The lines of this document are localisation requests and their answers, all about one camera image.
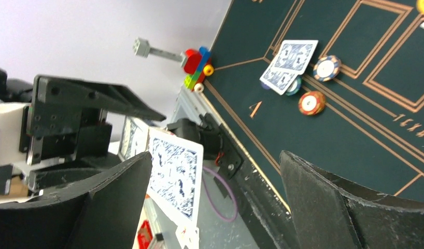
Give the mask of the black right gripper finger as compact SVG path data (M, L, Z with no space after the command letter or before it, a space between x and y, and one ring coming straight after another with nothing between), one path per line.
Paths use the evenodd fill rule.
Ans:
M280 173L300 248L424 248L424 202L361 186L286 150Z

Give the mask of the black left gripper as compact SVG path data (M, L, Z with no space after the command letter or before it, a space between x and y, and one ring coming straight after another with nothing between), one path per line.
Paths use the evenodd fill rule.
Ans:
M29 165L64 162L31 171L24 180L31 191L75 183L27 202L1 203L0 248L131 248L151 154L120 163L108 151L112 125L106 114L153 121L165 116L124 85L37 75L32 93L20 149Z

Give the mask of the blue playing card deck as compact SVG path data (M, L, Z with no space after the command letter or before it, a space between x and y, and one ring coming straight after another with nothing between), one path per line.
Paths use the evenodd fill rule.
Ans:
M199 248L197 220L201 195L203 146L139 118L126 117L119 155L151 154L147 194L175 226L181 248Z

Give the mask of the orange poker chip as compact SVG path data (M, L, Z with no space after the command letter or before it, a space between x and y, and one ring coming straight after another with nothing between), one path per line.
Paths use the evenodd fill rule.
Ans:
M301 96L298 102L299 111L306 116L316 115L324 110L326 97L320 91L310 91Z

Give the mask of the green blue poker chip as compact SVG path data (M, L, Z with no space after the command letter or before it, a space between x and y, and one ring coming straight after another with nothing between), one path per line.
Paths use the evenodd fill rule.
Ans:
M285 94L290 96L296 94L301 87L301 77L298 76L293 83L290 85L290 87L286 90Z

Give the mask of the white blue poker chip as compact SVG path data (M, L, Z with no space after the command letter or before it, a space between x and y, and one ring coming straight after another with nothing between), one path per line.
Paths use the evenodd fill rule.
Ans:
M342 62L337 56L325 56L314 65L313 77L320 82L332 80L340 72L341 65Z

